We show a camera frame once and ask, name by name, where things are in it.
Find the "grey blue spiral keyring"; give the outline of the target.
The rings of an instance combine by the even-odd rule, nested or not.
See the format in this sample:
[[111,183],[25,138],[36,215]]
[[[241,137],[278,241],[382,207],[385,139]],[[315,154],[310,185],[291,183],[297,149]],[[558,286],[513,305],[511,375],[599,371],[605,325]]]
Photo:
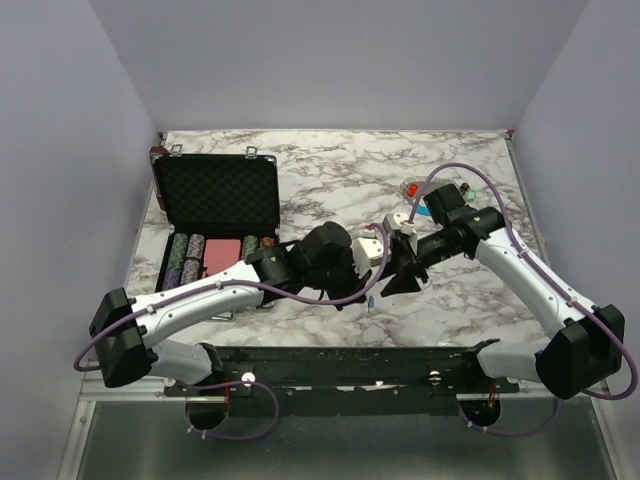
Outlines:
[[[408,177],[401,183],[401,197],[410,206],[413,206],[415,204],[415,201],[418,198],[419,190],[423,186],[425,180],[426,178],[424,177]],[[421,216],[430,216],[430,210],[422,199],[419,200],[416,214]]]

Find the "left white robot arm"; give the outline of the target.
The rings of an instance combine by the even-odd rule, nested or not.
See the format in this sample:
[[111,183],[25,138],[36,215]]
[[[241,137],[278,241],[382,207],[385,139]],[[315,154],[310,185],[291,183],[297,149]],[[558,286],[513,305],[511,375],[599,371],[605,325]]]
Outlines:
[[107,293],[89,326],[90,349],[108,388],[146,376],[170,377],[201,395],[222,380],[212,348],[172,340],[172,335],[217,315],[289,298],[303,302],[305,288],[324,293],[320,304],[341,308],[365,300],[374,266],[386,258],[383,240],[352,239],[334,222],[303,239],[264,247],[224,271],[139,297],[122,288]]

